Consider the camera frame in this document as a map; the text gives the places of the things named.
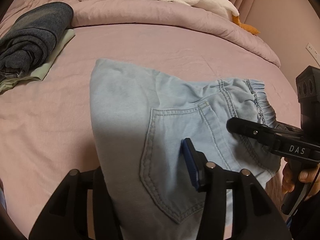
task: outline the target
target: folded light green shirt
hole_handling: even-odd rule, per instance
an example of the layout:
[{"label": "folded light green shirt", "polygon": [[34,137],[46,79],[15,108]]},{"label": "folded light green shirt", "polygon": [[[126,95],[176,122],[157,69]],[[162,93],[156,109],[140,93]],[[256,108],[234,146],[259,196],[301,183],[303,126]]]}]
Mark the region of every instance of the folded light green shirt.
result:
[{"label": "folded light green shirt", "polygon": [[63,50],[64,46],[75,36],[75,31],[72,29],[65,30],[62,37],[58,41],[52,53],[45,60],[45,62],[38,68],[29,71],[28,75],[23,78],[6,78],[0,82],[0,92],[14,88],[20,80],[38,80],[42,81],[49,72],[53,62],[59,53]]}]

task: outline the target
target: back pocket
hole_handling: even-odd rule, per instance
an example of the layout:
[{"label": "back pocket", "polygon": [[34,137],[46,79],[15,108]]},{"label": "back pocket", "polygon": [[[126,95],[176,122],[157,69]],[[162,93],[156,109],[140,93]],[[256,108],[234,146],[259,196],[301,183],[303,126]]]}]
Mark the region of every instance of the back pocket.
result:
[{"label": "back pocket", "polygon": [[219,120],[207,101],[188,109],[151,109],[140,179],[158,208],[177,224],[202,209],[205,198],[191,185],[180,153],[187,137],[209,161],[230,170],[219,150],[226,147],[218,146],[225,143]]}]

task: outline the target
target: wall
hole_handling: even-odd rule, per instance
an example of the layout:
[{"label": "wall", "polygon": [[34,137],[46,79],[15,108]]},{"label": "wall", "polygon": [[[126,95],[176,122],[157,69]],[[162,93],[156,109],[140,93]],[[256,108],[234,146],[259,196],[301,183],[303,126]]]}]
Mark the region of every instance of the wall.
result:
[{"label": "wall", "polygon": [[254,0],[245,23],[261,31],[295,91],[296,76],[308,65],[319,67],[306,50],[310,42],[320,53],[320,19],[308,0]]}]

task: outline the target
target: pocket stitching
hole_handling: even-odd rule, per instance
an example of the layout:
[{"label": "pocket stitching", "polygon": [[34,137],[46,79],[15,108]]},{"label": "pocket stitching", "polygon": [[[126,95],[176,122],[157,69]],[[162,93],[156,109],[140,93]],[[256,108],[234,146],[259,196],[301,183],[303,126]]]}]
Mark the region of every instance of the pocket stitching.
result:
[{"label": "pocket stitching", "polygon": [[223,86],[222,82],[223,82],[223,80],[221,80],[221,79],[218,80],[219,90],[220,90],[221,94],[223,95],[223,97],[224,97],[224,99],[225,99],[225,101],[226,101],[226,103],[227,103],[228,110],[229,110],[229,113],[230,113],[231,117],[237,117],[237,114],[236,114],[236,112],[234,111],[234,109],[233,109],[233,113],[234,113],[234,114],[231,113],[231,109],[230,109],[231,107],[230,107],[230,105],[229,105],[229,100],[227,99],[227,97],[226,97],[226,95],[225,95],[225,92],[227,92],[227,91],[226,91],[226,89],[224,89],[224,86]]},{"label": "pocket stitching", "polygon": [[212,135],[214,144],[215,144],[216,148],[218,149],[218,152],[219,152],[220,157],[223,159],[224,163],[225,163],[226,166],[229,168],[229,170],[231,170],[230,166],[228,165],[227,161],[226,161],[225,158],[223,157],[223,155],[222,155],[222,153],[221,153],[221,151],[220,151],[220,149],[219,149],[219,147],[218,147],[218,145],[217,145],[216,138],[215,138],[215,136],[213,135],[212,129],[211,129],[210,125],[209,125],[209,122],[208,122],[207,118],[205,117],[205,115],[204,115],[204,113],[203,113],[203,111],[202,111],[201,108],[199,109],[199,111],[200,111],[200,113],[202,114],[203,118],[205,119],[205,121],[206,121],[206,123],[207,123],[207,126],[209,127],[209,130],[211,131],[211,135]]},{"label": "pocket stitching", "polygon": [[[191,114],[191,113],[195,113],[195,112],[200,112],[200,109],[199,109],[199,105],[196,106],[194,108],[194,111],[190,111],[189,113],[183,113],[183,114]],[[161,199],[160,197],[160,194],[157,190],[157,188],[155,187],[155,184],[150,176],[150,172],[151,172],[151,165],[146,165],[146,162],[147,160],[149,162],[151,162],[151,157],[152,157],[152,150],[153,150],[153,141],[154,141],[154,134],[155,134],[155,131],[156,131],[156,126],[155,126],[155,121],[156,121],[156,118],[158,116],[166,116],[167,114],[155,114],[154,117],[152,117],[151,119],[151,122],[150,122],[150,134],[148,136],[148,139],[147,139],[147,145],[146,145],[146,149],[148,149],[150,147],[150,144],[152,143],[152,146],[151,146],[151,151],[150,151],[150,154],[147,155],[146,154],[146,151],[144,153],[144,156],[143,156],[143,171],[142,171],[142,178],[143,178],[143,184],[145,185],[147,191],[150,193],[151,197],[153,198],[153,200],[156,202],[156,203],[159,203],[159,204],[162,204],[162,205],[157,205],[160,209],[162,209],[162,211],[164,211],[165,213],[168,213],[167,215],[169,217],[171,217],[176,223],[180,223],[182,222],[186,217],[192,215],[193,213],[201,210],[203,208],[203,204],[204,204],[204,201],[201,201],[201,202],[198,202],[196,204],[194,204],[193,206],[191,206],[190,208],[188,208],[186,211],[184,212],[179,212],[179,213],[176,213],[174,211],[172,211],[170,209],[170,207]],[[148,174],[146,175],[144,170],[145,168],[148,170]]]}]

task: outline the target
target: pink bed sheet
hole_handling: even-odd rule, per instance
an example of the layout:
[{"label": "pink bed sheet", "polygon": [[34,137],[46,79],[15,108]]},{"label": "pink bed sheet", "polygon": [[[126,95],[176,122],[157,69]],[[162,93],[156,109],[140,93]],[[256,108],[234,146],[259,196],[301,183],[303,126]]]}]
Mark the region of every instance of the pink bed sheet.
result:
[{"label": "pink bed sheet", "polygon": [[[99,165],[89,110],[90,75],[98,58],[155,68],[188,81],[263,80],[277,119],[299,126],[297,97],[278,67],[231,42],[163,25],[75,31],[44,81],[22,82],[0,95],[0,177],[9,215],[26,235],[70,169]],[[278,205],[279,186],[275,180],[271,187]]]},{"label": "pink bed sheet", "polygon": [[[49,1],[54,0],[15,0],[0,24],[1,35],[23,12]],[[159,1],[63,1],[75,10],[74,26],[109,25],[76,28],[76,36],[42,82],[21,82],[0,95],[0,177],[9,215],[26,236],[70,169],[87,171],[99,165],[89,109],[90,75],[98,58],[154,68],[187,81],[226,77],[262,80],[277,119],[300,125],[297,96],[279,70],[277,56],[261,39],[236,25],[235,28],[233,23],[198,8],[182,8],[173,3],[167,7]],[[115,15],[112,13],[116,10],[106,9],[109,18],[103,15],[100,3],[125,8],[131,1],[136,5],[143,2],[139,6],[148,10],[152,4],[153,10],[161,14],[153,14],[148,21],[145,17],[132,20],[127,17],[128,10]],[[100,5],[95,13],[90,14],[97,4]],[[155,17],[164,15],[165,11],[168,21],[162,18],[155,21]],[[192,17],[186,16],[193,12],[200,19],[209,20],[195,23]],[[180,16],[179,21],[175,21],[175,14]],[[278,207],[282,198],[280,180],[281,174],[278,174],[268,184],[268,192]]]}]

